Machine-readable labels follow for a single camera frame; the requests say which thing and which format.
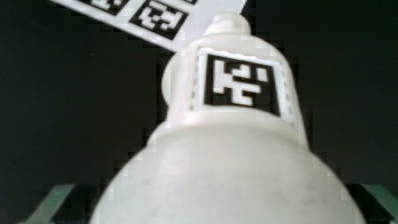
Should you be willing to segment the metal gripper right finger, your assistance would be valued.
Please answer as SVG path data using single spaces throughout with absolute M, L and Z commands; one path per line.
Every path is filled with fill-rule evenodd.
M 368 224 L 398 224 L 398 197 L 382 185 L 362 185 L 369 195 L 364 208 Z

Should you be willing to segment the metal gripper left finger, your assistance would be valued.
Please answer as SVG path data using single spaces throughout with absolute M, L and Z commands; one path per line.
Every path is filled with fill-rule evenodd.
M 44 196 L 44 199 L 37 205 L 37 208 L 28 218 L 19 224 L 55 224 L 51 219 L 55 217 L 55 214 L 58 212 L 62 203 L 67 199 L 73 189 L 74 189 L 73 184 L 57 185 L 51 188 Z

